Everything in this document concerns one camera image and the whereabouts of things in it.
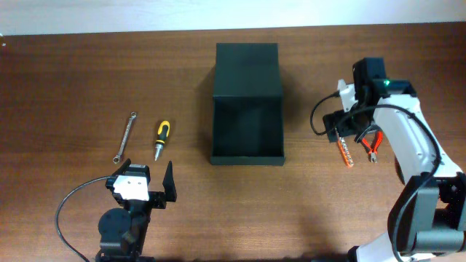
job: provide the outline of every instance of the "yellow and black handle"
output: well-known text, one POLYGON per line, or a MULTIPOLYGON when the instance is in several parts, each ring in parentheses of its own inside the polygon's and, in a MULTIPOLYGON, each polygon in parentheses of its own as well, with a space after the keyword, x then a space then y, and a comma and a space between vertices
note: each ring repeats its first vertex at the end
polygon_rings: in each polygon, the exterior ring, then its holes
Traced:
POLYGON ((169 121, 165 120, 160 124, 159 131, 157 132, 157 134, 158 134, 158 137, 157 137, 157 141, 155 141, 155 143, 159 143, 159 144, 164 145, 165 141, 168 138, 168 135, 170 134, 170 123, 169 123, 169 121))

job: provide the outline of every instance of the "wrench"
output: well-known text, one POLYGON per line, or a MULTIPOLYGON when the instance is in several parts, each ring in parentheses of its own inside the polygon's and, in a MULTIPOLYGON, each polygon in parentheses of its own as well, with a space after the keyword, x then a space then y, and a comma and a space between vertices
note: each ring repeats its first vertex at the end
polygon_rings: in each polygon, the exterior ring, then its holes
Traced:
POLYGON ((114 157, 114 163, 118 164, 122 159, 123 151, 125 150, 126 141, 128 140, 128 135, 130 134, 131 125, 133 124, 134 119, 136 119, 136 112, 131 112, 130 119, 128 120, 128 125, 126 126, 125 135, 123 135, 122 144, 119 147, 118 154, 114 157))

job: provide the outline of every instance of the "box lid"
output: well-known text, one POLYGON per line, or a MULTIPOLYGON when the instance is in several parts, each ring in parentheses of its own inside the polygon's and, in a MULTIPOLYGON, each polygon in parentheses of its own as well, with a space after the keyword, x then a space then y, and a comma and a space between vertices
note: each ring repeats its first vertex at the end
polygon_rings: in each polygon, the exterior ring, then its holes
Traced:
POLYGON ((277 44, 217 44, 213 96, 283 96, 277 44))

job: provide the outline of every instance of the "toolbox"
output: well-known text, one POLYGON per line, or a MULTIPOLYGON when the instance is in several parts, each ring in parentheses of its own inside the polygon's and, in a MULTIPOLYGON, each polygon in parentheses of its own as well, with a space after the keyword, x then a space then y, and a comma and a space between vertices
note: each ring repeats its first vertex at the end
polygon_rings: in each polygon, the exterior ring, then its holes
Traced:
POLYGON ((214 165, 283 165, 283 89, 277 44, 217 44, 214 165))

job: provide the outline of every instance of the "orange tool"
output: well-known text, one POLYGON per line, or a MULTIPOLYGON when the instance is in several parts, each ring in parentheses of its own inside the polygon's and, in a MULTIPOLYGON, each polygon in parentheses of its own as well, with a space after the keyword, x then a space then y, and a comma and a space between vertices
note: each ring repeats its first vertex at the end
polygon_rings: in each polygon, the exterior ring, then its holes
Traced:
POLYGON ((369 145, 367 140, 363 138, 361 140, 361 143, 363 144, 364 148, 366 149, 367 154, 369 155, 369 159, 373 163, 377 163, 377 149, 382 143, 382 140, 384 139, 384 133, 382 131, 377 131, 376 132, 376 137, 372 141, 372 146, 369 145))
POLYGON ((335 129, 336 133, 336 144, 338 145, 338 149, 340 149, 340 153, 343 156, 344 163, 347 167, 352 167, 355 163, 352 161, 350 151, 348 150, 348 145, 344 141, 344 138, 340 137, 338 130, 335 129))

